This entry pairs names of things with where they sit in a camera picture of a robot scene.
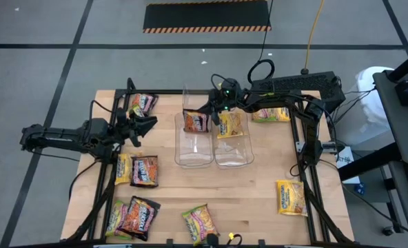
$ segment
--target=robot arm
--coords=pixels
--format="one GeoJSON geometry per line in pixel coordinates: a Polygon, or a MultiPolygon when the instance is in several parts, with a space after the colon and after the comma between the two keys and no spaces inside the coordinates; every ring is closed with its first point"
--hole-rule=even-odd
{"type": "Polygon", "coordinates": [[[319,122],[323,115],[325,104],[312,96],[300,95],[297,92],[251,92],[242,90],[234,79],[225,79],[221,89],[211,89],[209,98],[197,112],[211,116],[215,125],[219,125],[218,113],[237,107],[247,113],[253,113],[264,108],[287,107],[298,117],[307,128],[307,138],[301,152],[307,165],[315,165],[319,161],[323,148],[318,140],[319,122]],[[296,106],[297,100],[307,101],[305,109],[296,106]]]}
{"type": "Polygon", "coordinates": [[[121,108],[117,110],[116,116],[115,126],[109,125],[103,118],[93,118],[75,130],[34,124],[22,129],[20,144],[22,149],[30,152],[35,148],[55,147],[89,153],[108,162],[115,144],[123,145],[129,138],[135,147],[141,146],[138,136],[144,137],[157,122],[155,116],[139,117],[131,114],[127,118],[125,110],[121,108]]]}

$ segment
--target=yellow snack bag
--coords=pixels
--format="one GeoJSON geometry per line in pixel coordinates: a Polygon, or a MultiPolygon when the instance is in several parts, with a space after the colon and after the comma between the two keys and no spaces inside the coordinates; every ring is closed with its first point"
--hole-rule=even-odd
{"type": "Polygon", "coordinates": [[[228,138],[243,135],[240,112],[219,114],[218,138],[228,138]]]}
{"type": "Polygon", "coordinates": [[[277,180],[278,213],[288,215],[307,215],[303,183],[292,180],[277,180]]]}
{"type": "Polygon", "coordinates": [[[115,185],[120,183],[130,183],[132,157],[141,155],[142,152],[139,152],[138,154],[119,154],[119,160],[116,163],[115,185]]]}

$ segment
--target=green snack bag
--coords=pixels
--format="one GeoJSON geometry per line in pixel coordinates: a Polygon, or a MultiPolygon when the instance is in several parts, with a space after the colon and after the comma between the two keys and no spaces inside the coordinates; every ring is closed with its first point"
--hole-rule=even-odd
{"type": "Polygon", "coordinates": [[[106,229],[106,237],[118,236],[119,238],[131,240],[132,237],[117,228],[125,220],[126,214],[128,214],[129,206],[118,200],[115,202],[114,209],[110,213],[110,219],[108,228],[106,229]]]}

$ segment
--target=wooden table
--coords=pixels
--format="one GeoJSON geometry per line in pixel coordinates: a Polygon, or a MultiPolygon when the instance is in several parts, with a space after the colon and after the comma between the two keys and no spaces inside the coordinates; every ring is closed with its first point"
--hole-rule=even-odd
{"type": "MultiPolygon", "coordinates": [[[[304,94],[319,97],[318,92],[304,94]]],[[[96,93],[95,99],[105,107],[112,108],[113,96],[114,91],[101,90],[96,93]]],[[[258,239],[264,239],[268,245],[308,245],[305,218],[278,214],[277,210],[276,180],[298,180],[289,174],[290,167],[296,164],[290,123],[248,123],[254,162],[247,167],[219,169],[213,162],[205,169],[183,169],[174,161],[174,116],[182,111],[182,102],[182,95],[160,95],[152,112],[158,118],[158,123],[145,138],[140,138],[142,146],[135,148],[127,141],[122,149],[122,152],[142,151],[145,155],[158,155],[159,158],[159,187],[141,189],[120,184],[114,191],[114,201],[128,203],[132,196],[140,196],[161,204],[150,227],[148,243],[165,244],[166,239],[173,238],[176,244],[191,244],[192,239],[181,213],[207,203],[214,224],[221,233],[221,244],[225,244],[228,233],[233,232],[243,236],[244,245],[257,245],[258,239]]],[[[110,114],[95,105],[93,117],[109,120],[110,114]]],[[[302,130],[300,122],[298,125],[298,129],[302,130]]],[[[320,140],[330,140],[325,117],[320,124],[320,140]]],[[[331,154],[323,154],[322,159],[335,164],[331,154]]],[[[92,161],[90,155],[81,155],[78,172],[92,161]]],[[[99,171],[100,164],[95,165],[75,183],[62,238],[70,236],[91,210],[99,171]]],[[[323,162],[319,162],[317,172],[325,211],[344,235],[353,240],[338,172],[323,162]]],[[[318,240],[322,240],[318,214],[313,207],[312,209],[316,236],[318,240]]],[[[100,237],[103,212],[101,210],[98,216],[95,238],[100,237]]],[[[108,242],[123,241],[108,238],[108,242]]]]}

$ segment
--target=snack bag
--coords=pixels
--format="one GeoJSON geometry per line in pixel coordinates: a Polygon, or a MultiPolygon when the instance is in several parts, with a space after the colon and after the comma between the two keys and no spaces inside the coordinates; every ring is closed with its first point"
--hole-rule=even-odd
{"type": "Polygon", "coordinates": [[[158,156],[132,158],[131,186],[158,187],[158,156]]]}
{"type": "Polygon", "coordinates": [[[209,116],[193,110],[183,110],[184,132],[209,132],[207,120],[209,116]]]}
{"type": "Polygon", "coordinates": [[[134,112],[139,117],[144,117],[143,110],[141,110],[140,105],[133,105],[132,108],[129,110],[129,115],[134,112]]]}
{"type": "Polygon", "coordinates": [[[286,107],[261,109],[252,114],[253,121],[289,121],[289,112],[286,107]]]}
{"type": "Polygon", "coordinates": [[[307,215],[303,183],[292,180],[277,180],[278,213],[288,215],[307,215]]]}
{"type": "Polygon", "coordinates": [[[131,106],[138,105],[144,114],[149,114],[157,100],[158,96],[155,94],[135,94],[131,106]]]}
{"type": "Polygon", "coordinates": [[[141,155],[141,152],[138,154],[119,154],[119,159],[116,163],[115,185],[130,182],[130,174],[132,172],[131,157],[141,155]]]}
{"type": "Polygon", "coordinates": [[[106,236],[118,236],[122,239],[131,240],[132,237],[129,234],[125,234],[122,231],[119,231],[117,228],[123,223],[126,214],[128,213],[129,206],[118,200],[114,204],[114,208],[110,214],[108,228],[106,229],[106,236]]]}
{"type": "Polygon", "coordinates": [[[240,112],[219,114],[218,138],[228,138],[243,135],[240,112]]]}
{"type": "Polygon", "coordinates": [[[208,234],[219,235],[210,217],[207,204],[195,207],[190,211],[182,213],[182,215],[189,228],[194,246],[204,243],[208,234]]]}
{"type": "Polygon", "coordinates": [[[151,200],[133,196],[126,217],[118,230],[147,241],[149,227],[154,221],[160,206],[160,204],[151,200]]]}

